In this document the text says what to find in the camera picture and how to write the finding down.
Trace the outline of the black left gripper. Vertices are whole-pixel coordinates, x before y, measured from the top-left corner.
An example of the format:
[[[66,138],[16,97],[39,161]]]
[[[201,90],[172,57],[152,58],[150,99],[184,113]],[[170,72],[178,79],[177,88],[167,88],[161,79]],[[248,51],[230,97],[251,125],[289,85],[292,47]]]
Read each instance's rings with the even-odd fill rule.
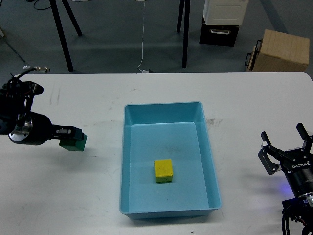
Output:
[[[52,125],[50,119],[42,114],[31,112],[22,127],[17,126],[9,135],[16,144],[41,145],[50,137],[57,140],[82,141],[83,130],[74,126]]]

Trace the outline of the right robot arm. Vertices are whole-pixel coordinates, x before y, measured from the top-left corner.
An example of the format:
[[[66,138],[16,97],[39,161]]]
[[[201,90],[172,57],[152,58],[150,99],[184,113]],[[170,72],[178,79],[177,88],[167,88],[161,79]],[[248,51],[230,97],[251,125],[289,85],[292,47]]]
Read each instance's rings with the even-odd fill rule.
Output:
[[[283,151],[274,147],[266,132],[261,133],[263,140],[258,157],[269,175],[281,170],[294,194],[293,199],[282,202],[282,233],[290,234],[289,221],[300,222],[304,226],[301,234],[313,233],[313,136],[302,123],[296,129],[303,139],[303,146]]]

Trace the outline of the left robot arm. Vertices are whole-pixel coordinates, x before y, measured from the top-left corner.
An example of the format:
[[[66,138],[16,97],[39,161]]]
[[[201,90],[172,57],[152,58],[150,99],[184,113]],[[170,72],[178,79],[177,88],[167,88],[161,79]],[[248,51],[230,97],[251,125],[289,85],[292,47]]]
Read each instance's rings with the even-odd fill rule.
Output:
[[[24,75],[38,71],[50,72],[47,67],[30,67],[23,73],[11,76],[0,89],[0,134],[7,135],[15,144],[38,146],[47,140],[59,140],[60,147],[68,151],[84,151],[87,135],[74,126],[51,123],[42,114],[31,111],[34,97],[44,88],[32,81],[21,81]]]

